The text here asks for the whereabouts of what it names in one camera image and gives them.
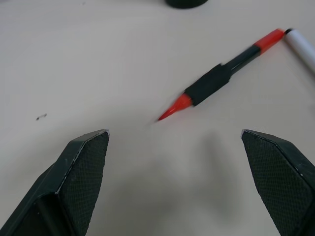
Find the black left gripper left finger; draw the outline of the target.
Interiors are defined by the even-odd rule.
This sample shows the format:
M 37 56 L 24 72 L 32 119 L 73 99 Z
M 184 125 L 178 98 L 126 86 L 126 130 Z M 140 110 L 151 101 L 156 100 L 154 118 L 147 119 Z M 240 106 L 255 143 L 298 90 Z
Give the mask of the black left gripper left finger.
M 106 129 L 70 141 L 34 182 L 2 236 L 84 236 L 97 202 L 109 142 Z

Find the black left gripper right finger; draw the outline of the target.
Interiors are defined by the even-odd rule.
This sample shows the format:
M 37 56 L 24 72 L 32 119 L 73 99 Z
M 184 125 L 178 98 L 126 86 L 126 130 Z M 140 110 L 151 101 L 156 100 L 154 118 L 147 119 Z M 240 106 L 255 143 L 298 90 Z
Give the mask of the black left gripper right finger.
M 256 189 L 282 236 L 315 234 L 315 167 L 291 142 L 253 130 L 241 139 Z

